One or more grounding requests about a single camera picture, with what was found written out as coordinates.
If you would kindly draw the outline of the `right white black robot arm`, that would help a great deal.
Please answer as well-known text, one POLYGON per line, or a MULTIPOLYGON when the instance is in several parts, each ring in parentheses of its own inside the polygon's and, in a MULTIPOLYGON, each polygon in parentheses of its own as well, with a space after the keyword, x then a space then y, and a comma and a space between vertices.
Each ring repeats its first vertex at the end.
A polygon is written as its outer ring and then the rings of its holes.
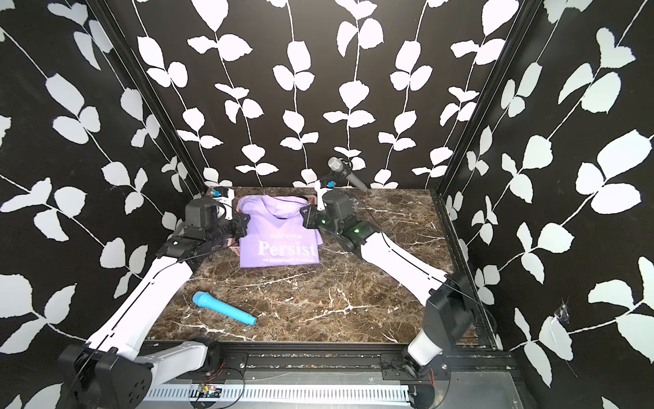
POLYGON ((417 370, 451 350, 473 324, 477 301, 460 281, 394 243, 374 223, 360 220, 341 189, 317 187, 317 202, 301 209, 303 226, 332 235, 343 250, 387 273, 424 306, 422 329, 405 350, 417 370))

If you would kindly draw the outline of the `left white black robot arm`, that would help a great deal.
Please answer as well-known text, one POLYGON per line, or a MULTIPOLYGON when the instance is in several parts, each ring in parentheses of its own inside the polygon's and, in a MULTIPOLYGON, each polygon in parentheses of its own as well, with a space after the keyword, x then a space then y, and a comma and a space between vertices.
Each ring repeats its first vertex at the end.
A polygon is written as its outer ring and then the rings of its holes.
POLYGON ((147 355, 141 347, 204 259, 245 236, 249 218, 236 211, 233 199, 233 189, 218 187, 189 202, 184 221, 114 315, 85 344, 61 353, 58 364, 66 386, 61 408, 136 408, 151 389, 219 365, 220 348, 208 339, 194 338, 147 355))

